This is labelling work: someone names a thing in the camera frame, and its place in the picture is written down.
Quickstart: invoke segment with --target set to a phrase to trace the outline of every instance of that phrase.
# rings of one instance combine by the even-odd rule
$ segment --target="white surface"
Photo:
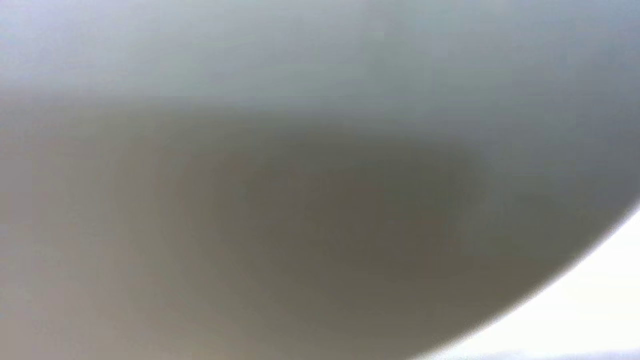
[[[556,356],[640,348],[640,209],[538,296],[428,359]]]

